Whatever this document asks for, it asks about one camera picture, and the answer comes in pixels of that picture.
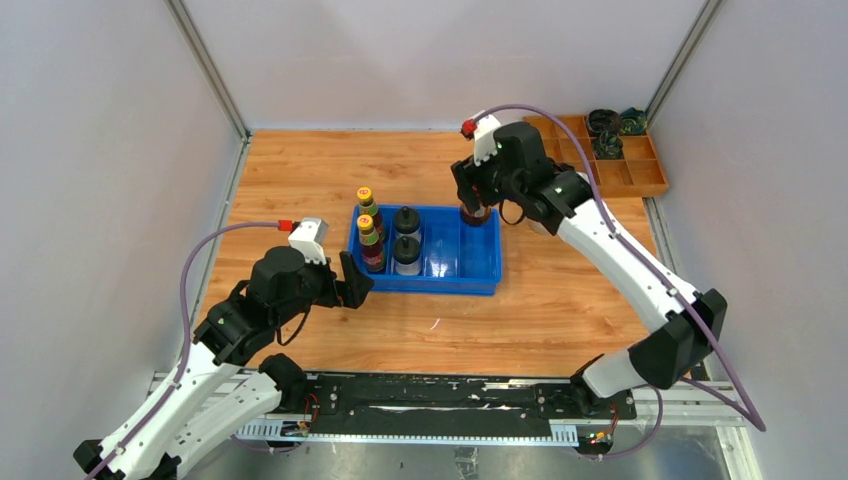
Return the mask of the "sauce bottle yellow cap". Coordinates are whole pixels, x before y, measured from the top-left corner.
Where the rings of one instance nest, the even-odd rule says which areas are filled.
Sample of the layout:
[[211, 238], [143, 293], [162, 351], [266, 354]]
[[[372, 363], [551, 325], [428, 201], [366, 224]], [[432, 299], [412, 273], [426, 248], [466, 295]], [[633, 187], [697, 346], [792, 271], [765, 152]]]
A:
[[372, 189], [367, 186], [362, 186], [357, 190], [356, 195], [359, 203], [360, 214], [367, 214], [372, 218], [374, 227], [378, 232], [380, 239], [384, 241], [386, 239], [386, 232], [384, 230], [383, 216], [378, 203], [374, 199]]
[[357, 217], [356, 226], [361, 249], [361, 255], [368, 272], [381, 273], [386, 268], [383, 242], [371, 215], [361, 214]]

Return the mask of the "white lid sauce jar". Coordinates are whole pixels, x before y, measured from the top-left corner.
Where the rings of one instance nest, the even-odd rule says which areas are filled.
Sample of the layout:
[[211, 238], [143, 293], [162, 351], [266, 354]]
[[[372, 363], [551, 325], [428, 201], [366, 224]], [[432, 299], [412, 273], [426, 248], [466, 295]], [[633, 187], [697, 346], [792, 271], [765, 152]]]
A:
[[465, 205], [459, 208], [460, 219], [471, 227], [485, 225], [491, 216], [491, 208], [484, 206], [472, 212]]

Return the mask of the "black cap spice shaker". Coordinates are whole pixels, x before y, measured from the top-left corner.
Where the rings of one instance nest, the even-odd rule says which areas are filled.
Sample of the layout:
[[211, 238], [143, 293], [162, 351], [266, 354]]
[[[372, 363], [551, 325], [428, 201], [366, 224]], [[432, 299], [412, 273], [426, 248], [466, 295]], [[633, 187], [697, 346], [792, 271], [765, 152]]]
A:
[[421, 242], [421, 216], [415, 208], [400, 207], [393, 217], [393, 226], [398, 238], [410, 237]]
[[395, 274], [418, 276], [422, 270], [420, 241], [412, 236], [397, 238], [393, 244], [392, 258]]

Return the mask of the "blue plastic divided bin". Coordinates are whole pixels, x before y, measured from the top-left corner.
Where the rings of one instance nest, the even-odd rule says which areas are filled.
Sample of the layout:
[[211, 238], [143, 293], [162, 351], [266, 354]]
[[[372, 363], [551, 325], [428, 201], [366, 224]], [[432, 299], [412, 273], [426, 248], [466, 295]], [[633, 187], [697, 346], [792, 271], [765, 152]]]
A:
[[395, 272], [391, 247], [399, 205], [382, 204], [387, 233], [385, 268], [371, 273], [375, 292], [492, 296], [503, 276], [500, 220], [482, 226], [462, 221], [457, 206], [414, 205], [420, 217], [421, 255], [418, 275]]

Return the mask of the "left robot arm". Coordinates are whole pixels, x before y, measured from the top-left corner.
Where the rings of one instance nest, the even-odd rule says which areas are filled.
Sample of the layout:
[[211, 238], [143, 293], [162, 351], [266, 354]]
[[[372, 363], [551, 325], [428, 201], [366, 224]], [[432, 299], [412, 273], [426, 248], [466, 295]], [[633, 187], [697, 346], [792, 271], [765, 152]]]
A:
[[86, 440], [73, 457], [89, 479], [181, 479], [239, 428], [275, 408], [298, 411], [306, 374], [289, 357], [266, 358], [240, 386], [210, 408], [203, 405], [281, 329], [315, 307], [359, 308], [374, 286], [351, 253], [340, 254], [344, 277], [327, 260], [309, 262], [291, 246], [268, 250], [226, 300], [195, 329], [179, 364], [115, 432]]

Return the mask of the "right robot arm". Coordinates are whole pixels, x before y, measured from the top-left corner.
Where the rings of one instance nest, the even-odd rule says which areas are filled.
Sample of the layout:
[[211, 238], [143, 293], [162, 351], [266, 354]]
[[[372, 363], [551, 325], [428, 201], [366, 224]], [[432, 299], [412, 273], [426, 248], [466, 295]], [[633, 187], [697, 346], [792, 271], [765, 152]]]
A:
[[642, 384], [673, 386], [710, 355], [727, 310], [715, 289], [699, 291], [653, 257], [622, 228], [593, 193], [586, 174], [550, 158], [540, 132], [527, 122], [501, 124], [489, 115], [470, 119], [463, 136], [474, 150], [452, 174], [464, 208], [477, 214], [505, 201], [588, 258], [622, 293], [649, 334], [602, 355], [571, 380], [571, 403], [596, 417], [611, 396]]

